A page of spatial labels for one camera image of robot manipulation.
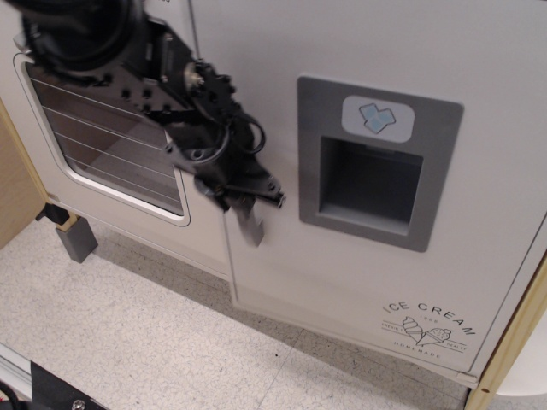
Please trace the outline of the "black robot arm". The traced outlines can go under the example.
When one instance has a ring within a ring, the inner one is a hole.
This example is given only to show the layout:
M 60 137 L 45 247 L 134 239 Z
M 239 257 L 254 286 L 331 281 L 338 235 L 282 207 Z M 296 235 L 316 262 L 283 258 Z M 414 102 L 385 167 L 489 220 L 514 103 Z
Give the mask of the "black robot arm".
M 167 155 L 220 209 L 248 218 L 281 206 L 279 181 L 256 156 L 259 124 L 227 75 L 193 56 L 140 1 L 15 1 L 31 56 L 47 74 L 130 103 L 170 137 Z

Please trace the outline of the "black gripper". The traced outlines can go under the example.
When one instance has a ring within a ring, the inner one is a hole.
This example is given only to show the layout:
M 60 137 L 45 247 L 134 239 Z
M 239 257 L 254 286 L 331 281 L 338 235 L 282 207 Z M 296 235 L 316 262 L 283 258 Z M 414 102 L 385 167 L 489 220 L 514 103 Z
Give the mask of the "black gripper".
M 200 194 L 223 212 L 233 208 L 239 222 L 261 221 L 254 210 L 257 200 L 278 208 L 284 204 L 280 182 L 228 138 L 212 149 L 181 149 L 170 142 L 164 152 L 175 167 L 194 176 Z

